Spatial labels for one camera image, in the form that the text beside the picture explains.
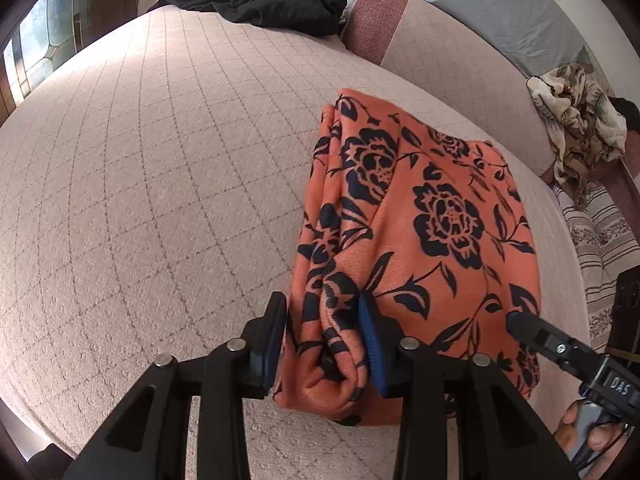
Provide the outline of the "orange black floral garment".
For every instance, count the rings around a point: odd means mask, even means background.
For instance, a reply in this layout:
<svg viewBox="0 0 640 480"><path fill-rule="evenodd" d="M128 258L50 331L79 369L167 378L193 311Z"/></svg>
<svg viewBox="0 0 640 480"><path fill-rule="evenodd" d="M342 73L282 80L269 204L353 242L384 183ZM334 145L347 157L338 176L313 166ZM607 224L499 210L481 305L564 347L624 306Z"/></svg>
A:
<svg viewBox="0 0 640 480"><path fill-rule="evenodd" d="M522 396L538 384L513 311L538 312L532 230L506 160L352 89L322 110L279 381L281 408L342 425L393 425L358 320L369 298L438 353L487 354Z"/></svg>

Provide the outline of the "black garment on bed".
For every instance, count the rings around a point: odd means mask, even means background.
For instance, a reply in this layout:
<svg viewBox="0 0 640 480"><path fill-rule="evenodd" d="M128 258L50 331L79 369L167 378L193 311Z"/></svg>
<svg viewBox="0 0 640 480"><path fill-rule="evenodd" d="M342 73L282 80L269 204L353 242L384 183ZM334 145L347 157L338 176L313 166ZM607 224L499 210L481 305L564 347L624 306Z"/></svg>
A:
<svg viewBox="0 0 640 480"><path fill-rule="evenodd" d="M163 6L217 13L231 23L326 37L340 32L347 0L157 0L152 8Z"/></svg>

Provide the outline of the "black knee near bed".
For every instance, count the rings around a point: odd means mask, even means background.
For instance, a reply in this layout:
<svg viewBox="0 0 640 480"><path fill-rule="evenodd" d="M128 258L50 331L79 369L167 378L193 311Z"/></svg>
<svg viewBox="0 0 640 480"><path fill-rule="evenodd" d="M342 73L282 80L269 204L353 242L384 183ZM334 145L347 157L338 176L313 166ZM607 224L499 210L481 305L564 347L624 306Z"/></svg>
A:
<svg viewBox="0 0 640 480"><path fill-rule="evenodd" d="M34 454L27 465L39 480L61 480L74 459L57 445L51 443Z"/></svg>

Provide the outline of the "pink quilted pillow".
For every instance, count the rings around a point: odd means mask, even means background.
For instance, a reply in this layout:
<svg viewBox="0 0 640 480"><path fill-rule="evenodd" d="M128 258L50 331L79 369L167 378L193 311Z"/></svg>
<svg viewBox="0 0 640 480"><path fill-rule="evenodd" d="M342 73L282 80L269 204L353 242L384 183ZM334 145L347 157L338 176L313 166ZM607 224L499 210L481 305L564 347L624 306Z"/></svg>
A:
<svg viewBox="0 0 640 480"><path fill-rule="evenodd" d="M494 47L424 0L355 0L349 51L441 100L540 176L554 156L525 77Z"/></svg>

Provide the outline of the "beige brown patterned cloth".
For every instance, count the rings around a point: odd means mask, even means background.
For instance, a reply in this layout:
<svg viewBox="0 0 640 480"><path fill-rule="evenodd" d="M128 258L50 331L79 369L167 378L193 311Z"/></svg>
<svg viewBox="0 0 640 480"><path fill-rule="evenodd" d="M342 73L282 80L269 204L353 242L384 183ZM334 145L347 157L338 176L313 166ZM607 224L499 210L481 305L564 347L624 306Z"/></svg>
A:
<svg viewBox="0 0 640 480"><path fill-rule="evenodd" d="M530 77L526 88L548 133L555 183L583 210L588 184L626 153L626 118L578 63Z"/></svg>

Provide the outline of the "pink quilted bedspread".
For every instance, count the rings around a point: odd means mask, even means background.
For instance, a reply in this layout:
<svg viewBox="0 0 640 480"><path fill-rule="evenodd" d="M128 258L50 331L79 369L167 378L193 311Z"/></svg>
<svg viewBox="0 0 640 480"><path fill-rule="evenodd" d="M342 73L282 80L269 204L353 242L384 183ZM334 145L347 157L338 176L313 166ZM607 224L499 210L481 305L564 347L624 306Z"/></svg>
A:
<svg viewBox="0 0 640 480"><path fill-rule="evenodd" d="M204 356L288 287L321 110L343 88L484 132L336 38L166 6L1 128L1 396L79 452L160 353Z"/></svg>

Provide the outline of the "striped floral bedsheet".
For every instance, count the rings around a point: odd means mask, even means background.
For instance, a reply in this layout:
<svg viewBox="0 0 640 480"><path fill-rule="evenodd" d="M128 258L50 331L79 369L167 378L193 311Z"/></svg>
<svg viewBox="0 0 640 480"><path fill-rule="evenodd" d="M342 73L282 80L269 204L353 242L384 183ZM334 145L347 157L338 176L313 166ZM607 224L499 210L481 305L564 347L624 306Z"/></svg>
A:
<svg viewBox="0 0 640 480"><path fill-rule="evenodd" d="M599 351L605 348L611 333L617 278L638 266L639 244L602 183L588 184L583 210L577 209L574 200L559 186L555 185L553 193L582 271L590 344Z"/></svg>

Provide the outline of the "stained glass window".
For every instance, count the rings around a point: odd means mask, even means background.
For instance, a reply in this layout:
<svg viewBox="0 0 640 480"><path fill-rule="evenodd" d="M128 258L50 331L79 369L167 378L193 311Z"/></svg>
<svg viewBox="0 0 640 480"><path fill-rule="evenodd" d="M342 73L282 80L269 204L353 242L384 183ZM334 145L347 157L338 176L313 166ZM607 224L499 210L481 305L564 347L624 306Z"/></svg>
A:
<svg viewBox="0 0 640 480"><path fill-rule="evenodd" d="M38 0L2 52L13 103L91 42L91 0Z"/></svg>

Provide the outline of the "grey pillow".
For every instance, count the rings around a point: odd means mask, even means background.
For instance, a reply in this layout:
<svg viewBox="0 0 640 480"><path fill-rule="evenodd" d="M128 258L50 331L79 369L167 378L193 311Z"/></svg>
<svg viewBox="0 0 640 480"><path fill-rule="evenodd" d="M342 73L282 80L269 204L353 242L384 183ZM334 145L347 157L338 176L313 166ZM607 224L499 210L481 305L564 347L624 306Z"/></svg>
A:
<svg viewBox="0 0 640 480"><path fill-rule="evenodd" d="M566 63L593 71L585 39L554 0L424 0L472 29L524 76Z"/></svg>

